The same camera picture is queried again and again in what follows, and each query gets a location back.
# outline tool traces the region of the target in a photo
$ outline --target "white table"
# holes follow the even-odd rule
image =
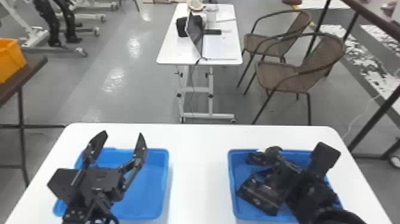
[[[233,214],[228,151],[272,145],[304,150],[313,149],[319,141],[342,153],[327,175],[344,208],[368,224],[391,223],[340,136],[330,127],[78,123],[63,131],[5,224],[61,224],[61,218],[52,213],[56,198],[47,183],[57,168],[72,168],[88,141],[102,130],[109,136],[107,147],[132,149],[142,132],[149,148],[166,148],[170,153],[162,215],[123,223],[253,224]]]
[[[226,13],[236,17],[235,9],[230,4],[218,4],[218,13]],[[180,38],[176,30],[176,19],[180,17],[187,17],[189,14],[187,4],[178,4],[176,6],[174,15],[172,16],[170,26],[165,34],[164,42],[162,43],[160,52],[157,56],[157,63],[164,65],[172,65],[177,67],[177,73],[179,78],[179,87],[177,90],[178,97],[178,108],[181,121],[184,122],[185,118],[203,118],[203,119],[234,119],[233,114],[218,114],[213,113],[213,96],[214,96],[214,76],[213,66],[238,66],[243,63],[242,53],[240,49],[240,40],[238,34],[238,24],[236,20],[217,22],[213,24],[210,29],[221,29],[221,37],[224,41],[228,42],[232,46],[232,58],[236,60],[200,60],[197,66],[208,67],[208,87],[194,87],[187,86],[188,71],[194,69],[196,61],[198,60],[198,54],[196,53],[195,46],[190,42],[189,38]],[[208,38],[214,38],[213,36],[204,36],[204,43],[207,42]],[[185,113],[183,110],[185,93],[197,92],[197,93],[208,93],[208,113]]]

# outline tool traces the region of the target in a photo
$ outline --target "laptop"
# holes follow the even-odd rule
[[[225,40],[225,36],[222,35],[204,35],[203,28],[195,24],[195,18],[192,12],[189,12],[189,16],[186,19],[185,32],[190,38],[190,41],[194,44],[199,57],[205,60],[236,60],[233,57],[234,52],[230,49],[234,49]]]

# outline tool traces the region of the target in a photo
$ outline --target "blue plastic tray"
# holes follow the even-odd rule
[[[129,161],[132,155],[133,150],[104,148],[97,159],[97,164],[100,167],[116,168]],[[168,177],[168,158],[167,150],[149,149],[146,163],[136,175],[124,199],[111,208],[118,219],[156,219],[160,216]],[[75,169],[81,167],[82,155],[75,163]],[[56,216],[63,216],[66,208],[63,201],[57,200],[53,213]]]
[[[269,216],[268,214],[249,204],[247,201],[236,196],[236,191],[240,188],[248,176],[250,176],[250,174],[265,169],[260,166],[250,166],[246,164],[247,155],[254,151],[256,150],[230,150],[228,152],[230,193],[232,196],[232,206],[235,216],[238,219],[245,220],[297,223],[296,217],[285,204],[281,206],[277,216]],[[283,150],[281,154],[285,157],[285,159],[295,163],[300,167],[307,167],[311,162],[310,151]]]

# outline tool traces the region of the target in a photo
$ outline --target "wicker chair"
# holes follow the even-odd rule
[[[254,33],[254,30],[259,21],[261,21],[262,19],[265,19],[265,18],[272,17],[274,15],[280,15],[280,14],[284,14],[284,13],[297,13],[298,14],[295,21],[292,23],[292,25],[286,31],[286,33],[282,33],[282,34],[275,35],[275,36],[264,36],[264,35],[259,35],[259,34]],[[265,56],[268,55],[268,56],[272,56],[272,57],[278,57],[278,58],[280,58],[280,62],[285,63],[286,62],[285,54],[288,52],[288,50],[290,50],[292,45],[296,42],[296,39],[292,39],[290,41],[281,43],[279,45],[274,45],[274,47],[272,47],[272,48],[269,48],[269,46],[271,46],[274,43],[279,42],[279,39],[282,37],[300,35],[301,33],[303,33],[305,28],[310,24],[310,22],[311,22],[311,16],[307,12],[302,11],[302,10],[284,10],[284,11],[279,11],[276,13],[264,15],[264,16],[258,18],[255,21],[253,28],[251,29],[251,32],[246,34],[245,38],[244,38],[245,47],[243,48],[242,56],[245,53],[245,51],[247,51],[250,53],[251,57],[250,57],[249,63],[247,64],[245,70],[243,71],[242,77],[240,77],[240,80],[237,83],[236,87],[238,88],[240,86],[240,83],[242,83],[243,78],[245,77],[246,72],[249,69],[249,66],[250,66],[251,62],[253,61],[256,54],[262,55],[261,60],[263,60],[265,58]]]
[[[326,72],[343,57],[345,53],[343,40],[326,33],[304,33],[301,36],[283,38],[280,41],[291,41],[292,39],[313,35],[321,37],[321,40],[313,51],[304,58],[300,66],[267,61],[257,63],[256,74],[258,82],[265,89],[267,99],[255,116],[252,125],[257,122],[269,100],[277,91],[305,94],[308,106],[308,125],[311,125],[311,102],[308,90],[324,77]]]

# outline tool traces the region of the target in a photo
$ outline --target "black cable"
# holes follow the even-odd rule
[[[201,58],[197,59],[195,65],[193,66],[192,71],[189,71],[189,75],[188,75],[188,78],[190,78],[191,85],[192,85],[192,89],[193,89],[192,95],[190,96],[189,102],[188,102],[188,104],[189,104],[189,111],[190,111],[190,114],[191,114],[192,116],[193,116],[193,110],[192,110],[192,105],[191,105],[190,103],[192,102],[193,95],[195,94],[195,83],[194,83],[194,81],[193,81],[193,73],[195,72],[196,66],[199,64],[199,62],[200,62],[201,59],[203,59],[203,58],[201,57]]]

